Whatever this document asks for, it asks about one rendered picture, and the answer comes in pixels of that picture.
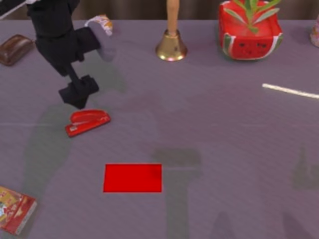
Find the gray surface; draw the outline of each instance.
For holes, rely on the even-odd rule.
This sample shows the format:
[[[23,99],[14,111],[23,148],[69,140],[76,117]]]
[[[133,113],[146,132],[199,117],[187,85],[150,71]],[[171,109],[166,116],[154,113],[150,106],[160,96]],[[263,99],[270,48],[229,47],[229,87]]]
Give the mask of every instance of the gray surface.
[[[275,53],[240,63],[219,53],[215,22],[181,21],[189,55],[167,63],[154,53],[164,21],[116,21],[113,63],[94,52],[76,64],[102,88],[88,107],[113,121],[74,139],[63,129],[74,109],[57,93],[65,79],[36,50],[0,66],[0,182],[40,202],[22,238],[318,237],[319,183],[302,176],[318,164],[319,102],[261,88],[319,92],[312,23],[283,21]],[[30,22],[0,28],[1,41],[33,37]],[[104,164],[151,161],[164,164],[163,194],[102,194]]]

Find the plant pot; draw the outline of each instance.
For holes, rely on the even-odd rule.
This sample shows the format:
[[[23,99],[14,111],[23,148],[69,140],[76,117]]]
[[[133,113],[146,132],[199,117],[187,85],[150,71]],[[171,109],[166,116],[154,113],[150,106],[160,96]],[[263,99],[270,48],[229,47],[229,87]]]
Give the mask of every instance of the plant pot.
[[[238,13],[245,21],[245,11],[233,1],[225,1],[219,6],[219,38],[224,53],[236,60],[258,60],[271,54],[282,42],[283,32],[277,15],[273,15],[254,26],[258,32],[253,33],[246,24],[240,22],[225,11],[225,8]],[[260,17],[263,12],[254,16]]]

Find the red package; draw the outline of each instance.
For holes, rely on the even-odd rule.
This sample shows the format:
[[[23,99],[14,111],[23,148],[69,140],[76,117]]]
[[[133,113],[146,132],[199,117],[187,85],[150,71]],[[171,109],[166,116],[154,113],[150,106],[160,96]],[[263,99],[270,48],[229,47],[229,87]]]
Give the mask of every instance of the red package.
[[[34,198],[0,187],[0,228],[19,235],[36,205]]]

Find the colorful wrapper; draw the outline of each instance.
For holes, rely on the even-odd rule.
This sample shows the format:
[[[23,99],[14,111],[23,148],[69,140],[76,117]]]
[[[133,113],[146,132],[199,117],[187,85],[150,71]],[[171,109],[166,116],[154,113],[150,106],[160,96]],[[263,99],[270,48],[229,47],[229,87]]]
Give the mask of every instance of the colorful wrapper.
[[[112,24],[110,19],[105,14],[98,15],[98,16],[95,16],[95,17],[91,18],[90,20],[88,20],[85,23],[85,26],[88,26],[88,24],[90,22],[92,22],[92,21],[97,22],[98,24],[100,24],[103,27],[103,29],[105,30],[105,32],[106,32],[106,34],[108,36],[112,35],[113,24]]]
[[[310,34],[310,39],[313,45],[319,47],[319,16]]]

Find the watermelon planter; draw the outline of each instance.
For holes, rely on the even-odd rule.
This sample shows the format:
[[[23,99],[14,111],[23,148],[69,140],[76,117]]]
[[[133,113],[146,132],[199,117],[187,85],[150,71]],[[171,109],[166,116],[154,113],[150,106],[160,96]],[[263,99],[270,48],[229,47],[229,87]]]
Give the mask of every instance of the watermelon planter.
[[[270,8],[271,16],[260,11],[253,14],[247,24],[247,12],[243,0],[230,0],[219,7],[219,38],[224,53],[236,60],[257,60],[267,57],[282,42],[283,32],[278,24],[276,9]],[[256,0],[255,8],[262,8],[267,1]]]

